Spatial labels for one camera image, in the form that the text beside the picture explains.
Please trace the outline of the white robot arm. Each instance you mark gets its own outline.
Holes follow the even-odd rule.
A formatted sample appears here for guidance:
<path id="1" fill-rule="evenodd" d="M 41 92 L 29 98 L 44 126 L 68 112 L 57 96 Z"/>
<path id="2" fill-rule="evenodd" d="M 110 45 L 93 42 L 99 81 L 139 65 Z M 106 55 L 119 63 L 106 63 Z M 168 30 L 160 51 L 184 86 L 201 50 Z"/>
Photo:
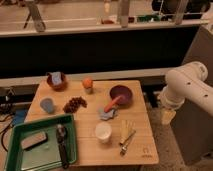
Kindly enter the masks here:
<path id="1" fill-rule="evenodd" d="M 186 99 L 213 117 L 213 87 L 205 83 L 207 77 L 208 69 L 199 61 L 175 67 L 166 73 L 166 86 L 158 96 L 163 106 L 163 125 L 168 125 L 172 121 Z"/>

